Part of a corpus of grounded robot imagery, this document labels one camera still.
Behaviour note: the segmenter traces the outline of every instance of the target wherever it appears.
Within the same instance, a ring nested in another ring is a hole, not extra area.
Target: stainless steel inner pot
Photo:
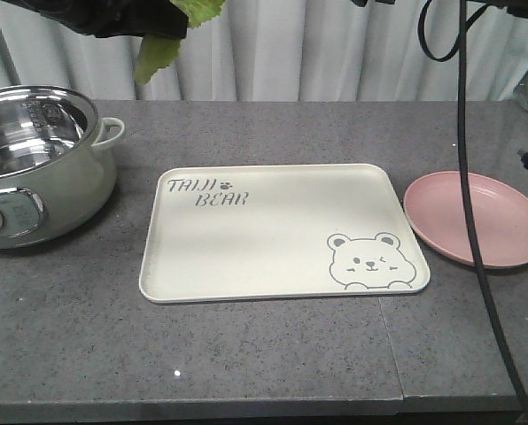
[[[97,125],[95,106],[56,87],[0,89],[0,178],[49,164]]]

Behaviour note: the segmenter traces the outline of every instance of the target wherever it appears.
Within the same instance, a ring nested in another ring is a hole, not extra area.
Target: bear ear
[[[345,235],[331,235],[327,239],[327,245],[333,250],[336,251],[339,246],[343,243],[349,242],[350,239]]]
[[[400,247],[400,239],[392,233],[379,233],[375,239],[394,247],[396,250]]]

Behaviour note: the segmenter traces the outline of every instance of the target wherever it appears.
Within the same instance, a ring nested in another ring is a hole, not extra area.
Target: pot handle
[[[98,130],[97,139],[90,145],[94,152],[102,152],[111,149],[126,133],[124,122],[118,118],[101,118],[99,126],[100,129]],[[117,127],[119,132],[113,137],[105,139],[109,130],[113,127]]]

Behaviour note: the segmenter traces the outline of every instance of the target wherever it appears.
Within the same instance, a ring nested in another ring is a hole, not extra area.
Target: lettuce leaf
[[[181,42],[181,40],[146,34],[140,44],[140,52],[136,60],[135,81],[138,84],[146,84],[159,69],[170,66],[179,54]]]
[[[221,14],[225,0],[170,0],[189,18],[191,28]]]
[[[225,0],[168,0],[185,13],[189,27],[198,27],[206,20],[219,16]],[[170,66],[179,54],[181,40],[170,40],[159,35],[147,34],[140,44],[134,79],[146,84],[161,68]]]

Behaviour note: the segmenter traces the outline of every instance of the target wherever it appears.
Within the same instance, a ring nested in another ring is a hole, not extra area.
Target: control panel
[[[0,189],[0,237],[18,237],[39,228],[45,218],[40,197],[29,189]]]

